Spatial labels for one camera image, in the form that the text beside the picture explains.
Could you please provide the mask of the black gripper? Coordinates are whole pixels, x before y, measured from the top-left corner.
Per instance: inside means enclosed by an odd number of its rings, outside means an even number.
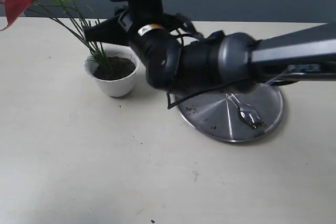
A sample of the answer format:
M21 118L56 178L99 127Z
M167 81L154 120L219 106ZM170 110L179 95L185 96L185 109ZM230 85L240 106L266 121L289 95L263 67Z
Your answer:
M84 27L86 42L106 42L123 46L168 45L162 0L111 1L126 1L128 5L97 25Z

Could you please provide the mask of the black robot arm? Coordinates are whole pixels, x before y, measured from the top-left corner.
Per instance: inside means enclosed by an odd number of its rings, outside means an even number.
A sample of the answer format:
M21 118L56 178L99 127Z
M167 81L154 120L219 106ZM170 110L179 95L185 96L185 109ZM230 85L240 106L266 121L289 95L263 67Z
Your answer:
M248 92L259 83L285 86L335 80L335 23L264 40L215 31L202 36L162 0L125 1L112 18L84 28L88 42L129 46L146 68L150 86L172 94Z

